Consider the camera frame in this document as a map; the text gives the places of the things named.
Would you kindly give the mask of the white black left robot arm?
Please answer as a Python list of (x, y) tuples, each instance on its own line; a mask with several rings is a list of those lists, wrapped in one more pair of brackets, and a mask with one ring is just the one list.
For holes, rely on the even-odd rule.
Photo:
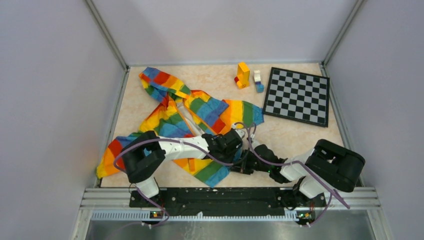
[(231, 166), (241, 153), (245, 132), (230, 129), (225, 134), (208, 133), (185, 138), (158, 136), (147, 131), (127, 145), (115, 158), (122, 160), (120, 169), (128, 181), (142, 193), (141, 200), (149, 207), (160, 202), (160, 189), (154, 173), (163, 162), (180, 159), (211, 159), (222, 166)]

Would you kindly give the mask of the rainbow striped zip jacket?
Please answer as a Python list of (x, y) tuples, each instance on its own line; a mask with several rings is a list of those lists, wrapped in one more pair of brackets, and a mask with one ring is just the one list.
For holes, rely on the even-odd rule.
[[(223, 135), (232, 124), (262, 124), (262, 109), (250, 102), (216, 99), (202, 90), (189, 89), (182, 80), (153, 67), (140, 75), (147, 94), (158, 106), (140, 124), (138, 131), (117, 136), (107, 147), (96, 169), (103, 187), (122, 187), (128, 183), (123, 159), (118, 155), (143, 133), (160, 137), (191, 138), (202, 134)], [(182, 158), (164, 161), (153, 177), (161, 187), (215, 187), (229, 175), (227, 166), (210, 158)]]

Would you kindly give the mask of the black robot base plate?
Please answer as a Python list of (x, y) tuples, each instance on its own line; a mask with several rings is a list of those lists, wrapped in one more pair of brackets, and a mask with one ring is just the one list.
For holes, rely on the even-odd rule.
[(172, 217), (259, 217), (283, 216), (290, 210), (325, 207), (324, 194), (309, 199), (283, 187), (168, 187), (151, 198)]

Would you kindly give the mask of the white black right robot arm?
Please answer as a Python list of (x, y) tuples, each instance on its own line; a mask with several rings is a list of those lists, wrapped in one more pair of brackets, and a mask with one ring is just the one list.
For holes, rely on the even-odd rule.
[(353, 192), (365, 163), (360, 154), (326, 139), (289, 158), (277, 157), (265, 144), (254, 140), (230, 170), (246, 175), (267, 172), (279, 184), (296, 182), (293, 200), (299, 206), (307, 206), (317, 195), (328, 192), (349, 209), (339, 193)]

